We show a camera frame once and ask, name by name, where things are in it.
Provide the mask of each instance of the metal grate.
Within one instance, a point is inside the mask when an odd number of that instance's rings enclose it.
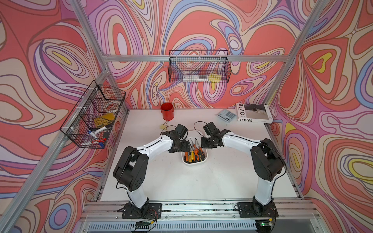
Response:
[[[68,127],[64,127],[65,121],[60,130],[80,148],[105,148],[125,96],[119,88],[96,84],[75,120]]]
[[[135,222],[91,222],[88,232],[120,232],[135,230]],[[136,231],[146,231],[153,225]],[[256,230],[255,220],[201,220],[201,221],[158,221],[152,231],[176,230]]]
[[[170,82],[228,83],[232,70],[227,50],[170,50]]]

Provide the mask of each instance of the sponge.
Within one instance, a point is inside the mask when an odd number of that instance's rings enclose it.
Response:
[[[221,78],[222,78],[221,75],[217,75],[217,74],[214,74],[214,73],[209,74],[209,81],[210,82],[220,82]]]
[[[115,118],[114,113],[107,113],[107,114],[102,115],[100,117],[96,117],[94,119],[94,124],[96,125],[96,127],[103,127],[107,124],[112,123],[114,118]]]

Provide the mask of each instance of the book cover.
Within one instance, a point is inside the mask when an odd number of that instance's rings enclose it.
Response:
[[[236,104],[239,122],[272,123],[273,118],[268,105],[265,104]]]

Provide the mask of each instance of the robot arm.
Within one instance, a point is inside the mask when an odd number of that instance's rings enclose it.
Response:
[[[220,131],[212,122],[203,128],[210,137],[201,138],[202,148],[212,149],[217,146],[226,146],[251,155],[255,172],[258,175],[257,191],[253,197],[253,211],[257,215],[262,215],[266,212],[266,207],[273,205],[273,185],[285,165],[273,142],[269,139],[262,141],[248,139],[226,129]]]
[[[175,130],[162,133],[159,138],[146,145],[136,148],[128,146],[124,149],[113,176],[127,190],[129,202],[136,208],[142,209],[145,206],[146,209],[149,203],[141,186],[149,159],[153,160],[165,151],[169,153],[189,151],[189,141],[182,140],[186,132],[186,127],[179,124]]]

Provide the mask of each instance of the colorful backdrop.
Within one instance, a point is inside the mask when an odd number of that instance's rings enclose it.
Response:
[[[373,232],[373,2],[331,0],[271,108],[302,193],[331,232]]]
[[[220,49],[289,54],[313,0],[81,0],[105,54]],[[273,131],[303,193],[334,232],[372,228],[371,1],[331,0],[281,84]],[[282,63],[233,62],[228,84],[171,84],[167,63],[113,62],[130,108],[258,103]],[[0,1],[0,214],[100,72],[69,0]],[[15,232],[71,232],[97,188],[105,150],[67,143]]]
[[[0,215],[101,69],[65,1],[0,1]],[[71,232],[93,197],[103,150],[67,142],[12,232]]]
[[[312,0],[91,0],[85,12],[104,54],[169,54],[172,49],[228,49],[232,55],[287,55],[314,6]],[[228,84],[168,81],[168,62],[108,66],[129,108],[224,108],[259,103],[281,62],[232,62]]]

